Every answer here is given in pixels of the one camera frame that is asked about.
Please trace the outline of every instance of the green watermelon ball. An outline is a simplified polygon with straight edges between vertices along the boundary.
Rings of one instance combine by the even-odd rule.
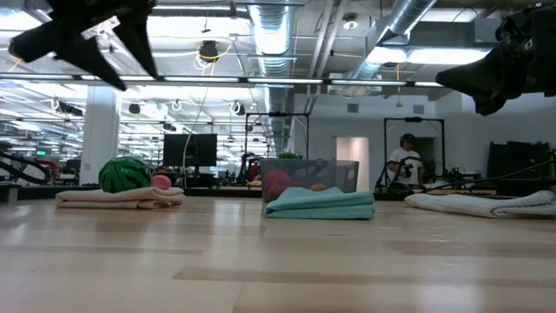
[[[109,160],[98,174],[98,182],[104,192],[116,193],[150,186],[149,166],[132,156]]]

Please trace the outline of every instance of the floor board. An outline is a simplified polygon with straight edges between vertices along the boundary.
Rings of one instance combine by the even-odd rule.
[[[556,222],[377,203],[364,221],[255,199],[155,211],[0,207],[3,313],[556,311]]]

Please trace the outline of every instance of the man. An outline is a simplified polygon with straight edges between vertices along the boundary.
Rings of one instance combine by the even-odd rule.
[[[418,160],[409,159],[403,164],[400,164],[401,160],[406,157],[416,157],[420,159],[419,153],[414,151],[414,142],[415,136],[412,134],[405,134],[400,138],[401,148],[394,151],[388,159],[388,169],[393,173],[391,177],[395,177],[395,174],[401,166],[398,180],[410,186],[421,186],[423,163]]]

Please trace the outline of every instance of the towel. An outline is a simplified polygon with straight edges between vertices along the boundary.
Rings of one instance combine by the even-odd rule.
[[[345,194],[338,188],[312,191],[305,188],[288,188],[280,197],[269,203],[266,217],[303,219],[372,219],[374,216],[373,192]]]
[[[160,190],[147,187],[114,194],[102,190],[64,191],[56,195],[56,207],[64,209],[152,210],[181,205],[184,201],[181,188]]]
[[[510,200],[493,200],[476,196],[408,196],[409,206],[446,213],[483,216],[490,218],[547,218],[556,216],[556,195],[539,191],[531,196]]]

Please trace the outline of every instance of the plastic storage bin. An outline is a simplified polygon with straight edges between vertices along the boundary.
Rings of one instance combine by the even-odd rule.
[[[290,187],[356,192],[358,172],[355,161],[265,159],[261,161],[262,200],[272,202]]]

